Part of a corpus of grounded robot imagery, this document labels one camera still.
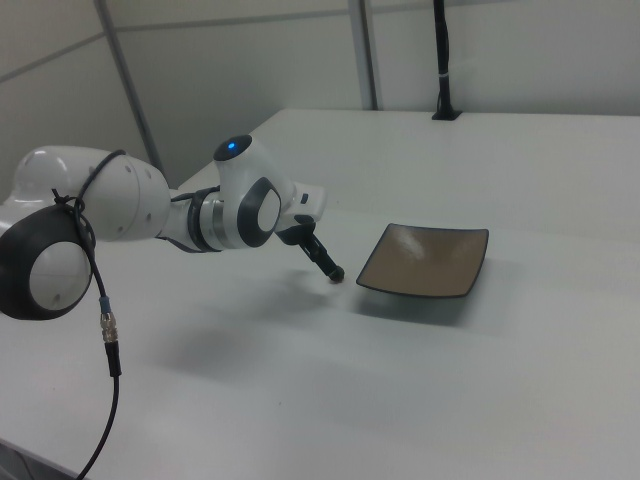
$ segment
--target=cable connector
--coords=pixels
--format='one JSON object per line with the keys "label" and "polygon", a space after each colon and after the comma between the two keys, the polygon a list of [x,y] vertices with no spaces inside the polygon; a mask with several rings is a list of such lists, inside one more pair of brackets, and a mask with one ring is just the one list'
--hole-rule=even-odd
{"label": "cable connector", "polygon": [[104,340],[104,343],[113,343],[118,341],[116,317],[113,313],[102,313],[100,315],[100,326],[102,327],[102,340]]}
{"label": "cable connector", "polygon": [[122,375],[120,368],[120,347],[118,344],[118,329],[116,328],[116,316],[111,311],[109,297],[100,297],[100,326],[102,327],[102,340],[107,352],[109,362],[109,374],[112,377]]}

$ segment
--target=brown plate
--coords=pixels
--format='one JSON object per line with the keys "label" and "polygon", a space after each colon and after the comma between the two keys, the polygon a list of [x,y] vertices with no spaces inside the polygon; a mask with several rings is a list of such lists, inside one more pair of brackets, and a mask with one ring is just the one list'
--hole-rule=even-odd
{"label": "brown plate", "polygon": [[415,297],[464,297],[478,278],[489,230],[447,230],[390,223],[356,283]]}

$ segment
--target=black cable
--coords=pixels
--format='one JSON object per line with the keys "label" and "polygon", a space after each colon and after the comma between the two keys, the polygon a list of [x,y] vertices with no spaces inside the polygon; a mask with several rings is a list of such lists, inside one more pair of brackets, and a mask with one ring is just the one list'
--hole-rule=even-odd
{"label": "black cable", "polygon": [[102,281],[102,275],[100,275],[100,270],[98,270],[98,265],[96,264],[96,259],[95,259],[95,253],[93,251],[93,247],[92,245],[89,243],[89,239],[87,238],[87,233],[86,230],[83,229],[83,225],[81,222],[81,212],[82,210],[84,210],[84,202],[83,202],[83,198],[84,198],[84,194],[86,193],[87,189],[89,188],[89,186],[93,183],[93,181],[96,179],[96,177],[98,176],[98,174],[102,171],[102,169],[104,167],[107,166],[107,164],[113,160],[114,158],[120,156],[120,155],[126,155],[127,153],[124,150],[116,150],[115,152],[111,152],[109,155],[107,155],[96,167],[96,169],[91,172],[91,174],[89,175],[89,177],[87,178],[87,180],[84,182],[84,184],[82,185],[82,188],[80,189],[80,193],[78,193],[78,196],[76,197],[76,201],[73,205],[73,215],[74,218],[76,220],[76,230],[78,232],[78,236],[80,237],[80,241],[83,243],[83,247],[85,252],[87,253],[87,257],[89,259],[89,264],[91,265],[91,270],[93,271],[93,276],[96,279],[96,283],[98,284],[98,289],[100,290],[100,296],[101,297],[106,297],[107,296],[107,292],[106,289],[104,287],[104,282]]}
{"label": "black cable", "polygon": [[171,202],[181,202],[183,200],[190,200],[193,198],[193,193],[183,193],[182,195],[178,195],[177,197],[173,197]]}
{"label": "black cable", "polygon": [[116,418],[116,410],[118,408],[119,396],[120,396],[120,377],[113,377],[113,400],[111,401],[111,412],[109,413],[107,426],[104,428],[104,432],[102,433],[102,437],[100,438],[100,442],[98,443],[96,450],[93,452],[93,455],[89,459],[89,462],[87,462],[87,465],[85,465],[82,472],[80,472],[80,475],[76,477],[76,480],[82,480],[87,475],[87,473],[89,473],[89,470],[91,470],[91,467],[93,467],[93,464],[98,459],[100,452],[102,452],[102,447],[104,447],[104,444],[107,442],[107,438],[109,437],[109,432],[111,432],[111,427],[113,426],[113,420]]}
{"label": "black cable", "polygon": [[[107,438],[109,437],[109,433],[111,432],[111,427],[113,426],[113,421],[116,416],[116,410],[118,408],[118,397],[120,395],[119,375],[122,373],[122,371],[120,370],[119,345],[117,340],[117,333],[115,330],[115,317],[113,317],[113,314],[111,312],[109,297],[107,296],[107,291],[104,286],[104,282],[102,281],[102,275],[100,275],[100,270],[98,269],[98,265],[96,264],[95,251],[94,251],[94,247],[96,244],[96,236],[93,231],[93,228],[91,227],[91,224],[89,223],[87,218],[84,217],[84,215],[82,215],[82,211],[85,208],[83,198],[85,193],[87,192],[87,189],[96,179],[96,177],[100,174],[102,169],[104,169],[104,167],[106,167],[111,160],[113,160],[114,158],[120,155],[126,155],[126,152],[124,150],[116,150],[115,152],[112,152],[109,155],[107,155],[98,164],[95,170],[91,172],[87,180],[85,180],[77,197],[61,198],[58,195],[58,192],[56,190],[53,190],[53,193],[56,197],[56,203],[66,203],[69,200],[72,200],[72,199],[75,200],[73,207],[69,207],[69,208],[72,208],[73,210],[73,217],[76,224],[76,232],[78,233],[78,238],[82,243],[81,245],[82,249],[85,251],[87,258],[89,259],[89,264],[91,265],[91,271],[93,273],[94,278],[96,279],[96,283],[98,284],[98,289],[100,290],[100,309],[102,312],[100,323],[102,325],[102,322],[105,319],[108,322],[113,322],[112,324],[109,324],[109,325],[106,325],[106,324],[102,325],[103,338],[105,340],[105,350],[107,353],[107,360],[109,362],[109,373],[113,377],[113,399],[111,402],[111,412],[109,413],[109,419],[107,420],[107,425],[105,426],[104,432],[102,433],[102,437],[100,438],[100,442],[98,443],[98,446],[94,450],[93,455],[85,465],[82,472],[80,472],[80,475],[76,477],[76,480],[82,480],[83,478],[85,478],[89,470],[91,470],[91,467],[93,467],[93,464],[95,463],[95,461],[98,459],[98,456],[102,452],[102,448],[107,442]],[[113,338],[111,337],[107,338],[106,335],[113,335]]]}
{"label": "black cable", "polygon": [[[218,185],[217,187],[211,187],[209,189],[207,189],[208,193],[212,193],[212,192],[219,192],[220,191],[220,185]],[[181,195],[178,195],[177,197],[173,197],[171,199],[171,202],[182,202],[183,200],[191,200],[193,199],[195,193],[183,193]]]}

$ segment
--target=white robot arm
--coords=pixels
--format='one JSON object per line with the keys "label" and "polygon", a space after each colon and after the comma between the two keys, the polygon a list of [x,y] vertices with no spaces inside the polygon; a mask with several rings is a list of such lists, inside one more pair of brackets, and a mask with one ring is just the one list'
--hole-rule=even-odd
{"label": "white robot arm", "polygon": [[[0,206],[0,311],[50,319],[84,296],[91,268],[72,216],[57,195],[75,197],[108,152],[44,147],[19,164],[14,189]],[[215,152],[220,186],[172,198],[162,173],[128,155],[100,171],[84,196],[83,215],[100,240],[161,238],[188,252],[254,248],[273,233],[300,245],[333,281],[344,271],[313,235],[326,204],[323,188],[282,175],[249,135]]]}

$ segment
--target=table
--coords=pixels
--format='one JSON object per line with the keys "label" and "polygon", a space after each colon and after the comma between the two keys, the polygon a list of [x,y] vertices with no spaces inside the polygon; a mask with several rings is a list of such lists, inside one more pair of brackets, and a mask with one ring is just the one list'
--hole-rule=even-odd
{"label": "table", "polygon": [[[342,285],[276,239],[211,255],[99,246],[124,374],[91,478],[637,476],[640,220],[622,200],[637,196],[640,122],[422,115],[283,111],[254,132],[293,178],[328,187],[317,234]],[[552,134],[568,143],[545,147]],[[356,286],[389,222],[489,227],[469,297]],[[75,471],[111,399],[96,299],[50,322],[0,318],[0,437]]]}

